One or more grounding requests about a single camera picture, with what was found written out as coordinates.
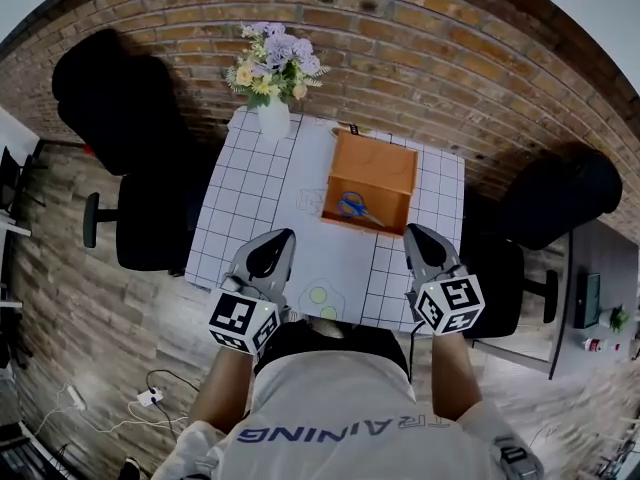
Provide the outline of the white vase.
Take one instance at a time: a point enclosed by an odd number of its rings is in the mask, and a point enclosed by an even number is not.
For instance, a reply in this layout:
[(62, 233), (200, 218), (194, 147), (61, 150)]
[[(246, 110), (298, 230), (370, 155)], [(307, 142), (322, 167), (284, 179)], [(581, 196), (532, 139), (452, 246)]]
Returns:
[(290, 111), (286, 103), (271, 97), (269, 103), (257, 107), (261, 131), (267, 140), (278, 142), (290, 131)]

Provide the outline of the person's black trousers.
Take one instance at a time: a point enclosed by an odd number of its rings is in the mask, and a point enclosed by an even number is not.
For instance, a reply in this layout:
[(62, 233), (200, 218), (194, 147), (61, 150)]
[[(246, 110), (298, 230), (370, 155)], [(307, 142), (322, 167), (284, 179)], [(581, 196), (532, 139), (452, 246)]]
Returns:
[(355, 326), (335, 338), (319, 333), (308, 321), (280, 326), (268, 340), (254, 373), (261, 382), (281, 377), (309, 382), (373, 379), (409, 384), (407, 361), (391, 331)]

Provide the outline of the person's right forearm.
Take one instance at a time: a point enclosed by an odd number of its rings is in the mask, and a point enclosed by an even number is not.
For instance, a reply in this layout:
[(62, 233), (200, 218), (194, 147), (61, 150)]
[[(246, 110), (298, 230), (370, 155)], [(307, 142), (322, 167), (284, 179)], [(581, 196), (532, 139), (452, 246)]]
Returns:
[(432, 405), (437, 416), (457, 421), (482, 401), (462, 334), (436, 335), (432, 340), (431, 363)]

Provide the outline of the white desk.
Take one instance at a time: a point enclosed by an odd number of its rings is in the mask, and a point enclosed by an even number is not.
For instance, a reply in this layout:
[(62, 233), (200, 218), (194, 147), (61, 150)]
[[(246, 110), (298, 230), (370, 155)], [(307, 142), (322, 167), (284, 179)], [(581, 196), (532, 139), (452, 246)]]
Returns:
[(8, 233), (14, 233), (25, 237), (30, 237), (32, 232), (29, 229), (20, 227), (16, 221), (8, 216), (6, 212), (0, 211), (0, 238), (5, 238)]

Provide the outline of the purple and yellow flower bouquet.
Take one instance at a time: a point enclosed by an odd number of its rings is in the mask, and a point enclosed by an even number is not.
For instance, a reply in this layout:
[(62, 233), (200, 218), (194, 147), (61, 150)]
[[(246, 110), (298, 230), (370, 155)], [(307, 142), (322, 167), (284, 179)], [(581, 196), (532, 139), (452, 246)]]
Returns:
[(250, 109), (299, 101), (330, 71), (309, 40), (288, 33), (279, 22), (242, 24), (240, 32), (248, 46), (226, 70), (225, 80), (234, 93), (248, 98)]

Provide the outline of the orange wooden box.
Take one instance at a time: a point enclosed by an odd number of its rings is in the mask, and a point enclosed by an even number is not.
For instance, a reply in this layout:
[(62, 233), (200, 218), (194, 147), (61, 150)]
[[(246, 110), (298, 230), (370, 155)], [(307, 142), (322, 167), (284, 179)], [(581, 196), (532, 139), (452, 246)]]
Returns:
[[(397, 144), (345, 130), (338, 133), (321, 218), (361, 231), (400, 237), (409, 219), (417, 183), (418, 153)], [(359, 193), (380, 227), (366, 218), (343, 217), (337, 208), (344, 192)]]

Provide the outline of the small black chair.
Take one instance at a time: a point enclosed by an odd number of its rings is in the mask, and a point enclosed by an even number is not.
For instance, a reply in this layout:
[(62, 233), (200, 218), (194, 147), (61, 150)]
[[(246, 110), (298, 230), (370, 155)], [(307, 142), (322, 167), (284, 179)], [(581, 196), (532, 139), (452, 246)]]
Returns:
[(31, 170), (37, 169), (46, 169), (46, 166), (35, 164), (32, 155), (27, 155), (24, 164), (20, 165), (13, 158), (9, 149), (4, 147), (0, 158), (0, 210), (17, 219), (20, 216), (23, 196), (42, 207), (46, 206), (43, 201), (36, 199), (25, 189), (27, 175)]

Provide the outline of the black rectangular box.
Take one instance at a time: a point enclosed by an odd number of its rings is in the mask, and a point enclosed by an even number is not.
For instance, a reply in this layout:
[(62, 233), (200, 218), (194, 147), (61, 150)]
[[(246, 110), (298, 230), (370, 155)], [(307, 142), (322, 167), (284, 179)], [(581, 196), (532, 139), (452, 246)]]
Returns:
[(598, 323), (600, 313), (600, 275), (580, 273), (577, 277), (574, 324), (576, 329), (587, 329)]

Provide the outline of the blue-handled scissors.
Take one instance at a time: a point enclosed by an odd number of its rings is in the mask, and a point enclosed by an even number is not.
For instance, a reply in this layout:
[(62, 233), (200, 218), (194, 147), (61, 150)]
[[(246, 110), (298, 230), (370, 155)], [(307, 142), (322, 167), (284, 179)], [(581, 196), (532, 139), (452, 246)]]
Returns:
[(344, 192), (341, 199), (338, 201), (337, 208), (339, 213), (346, 218), (362, 217), (375, 223), (380, 227), (384, 227), (385, 224), (369, 213), (362, 196), (356, 192)]

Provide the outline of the person's white printed shirt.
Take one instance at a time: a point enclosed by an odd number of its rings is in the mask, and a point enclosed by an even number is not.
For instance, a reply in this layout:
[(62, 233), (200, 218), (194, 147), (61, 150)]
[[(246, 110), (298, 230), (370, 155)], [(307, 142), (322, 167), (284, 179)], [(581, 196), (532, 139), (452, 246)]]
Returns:
[(419, 404), (410, 384), (254, 383), (250, 414), (225, 434), (198, 421), (152, 480), (543, 480), (496, 407), (457, 421)]

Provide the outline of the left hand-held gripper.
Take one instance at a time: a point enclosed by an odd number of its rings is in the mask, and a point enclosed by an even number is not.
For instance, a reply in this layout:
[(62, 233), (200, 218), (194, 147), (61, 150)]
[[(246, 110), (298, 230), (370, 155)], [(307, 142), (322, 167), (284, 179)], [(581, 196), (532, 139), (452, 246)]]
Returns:
[(208, 300), (208, 330), (219, 345), (251, 356), (262, 352), (289, 310), (284, 290), (295, 249), (290, 228), (261, 234), (238, 249)]

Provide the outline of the dark grey desk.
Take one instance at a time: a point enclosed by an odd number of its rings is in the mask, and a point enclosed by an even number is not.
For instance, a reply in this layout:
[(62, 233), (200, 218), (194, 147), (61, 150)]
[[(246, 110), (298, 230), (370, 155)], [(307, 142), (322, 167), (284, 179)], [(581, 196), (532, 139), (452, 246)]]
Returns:
[[(619, 334), (604, 326), (601, 320), (587, 329), (573, 326), (577, 277), (580, 273), (600, 275), (600, 309), (604, 315), (619, 305), (623, 305), (630, 313), (629, 320)], [(638, 274), (638, 246), (617, 231), (594, 220), (570, 233), (565, 295), (559, 301), (559, 328), (554, 337), (550, 379), (586, 374), (595, 368), (615, 366), (629, 358), (636, 331)], [(617, 342), (620, 350), (587, 352), (582, 347), (586, 338)]]

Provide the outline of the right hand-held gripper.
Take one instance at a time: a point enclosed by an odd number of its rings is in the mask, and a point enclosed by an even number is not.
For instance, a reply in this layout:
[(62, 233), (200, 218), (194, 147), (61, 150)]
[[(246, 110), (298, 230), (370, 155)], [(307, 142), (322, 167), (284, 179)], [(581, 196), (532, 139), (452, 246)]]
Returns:
[(477, 277), (468, 273), (453, 244), (416, 223), (407, 225), (403, 241), (412, 275), (406, 297), (414, 320), (435, 335), (470, 329), (485, 301)]

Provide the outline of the tall black office chair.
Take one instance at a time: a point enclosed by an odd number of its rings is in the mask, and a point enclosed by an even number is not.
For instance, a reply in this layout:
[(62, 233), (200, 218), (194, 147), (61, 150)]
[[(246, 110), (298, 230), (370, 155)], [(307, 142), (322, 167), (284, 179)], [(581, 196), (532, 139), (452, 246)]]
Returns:
[(52, 93), (60, 119), (121, 180), (116, 208), (88, 196), (85, 246), (113, 222), (120, 266), (183, 275), (216, 159), (187, 128), (165, 64), (129, 53), (117, 31), (103, 29), (60, 58)]

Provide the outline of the table with white checked cloth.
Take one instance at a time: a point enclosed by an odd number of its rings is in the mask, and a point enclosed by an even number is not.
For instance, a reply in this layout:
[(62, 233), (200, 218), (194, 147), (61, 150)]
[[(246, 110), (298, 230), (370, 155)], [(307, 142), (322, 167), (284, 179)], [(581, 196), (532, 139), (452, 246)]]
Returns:
[(190, 283), (218, 287), (238, 249), (281, 228), (296, 251), (285, 297), (301, 313), (409, 332), (412, 276), (401, 238), (322, 219), (336, 139), (333, 123), (294, 115), (287, 137), (265, 138), (258, 115), (238, 109), (229, 124), (197, 222), (186, 267)]

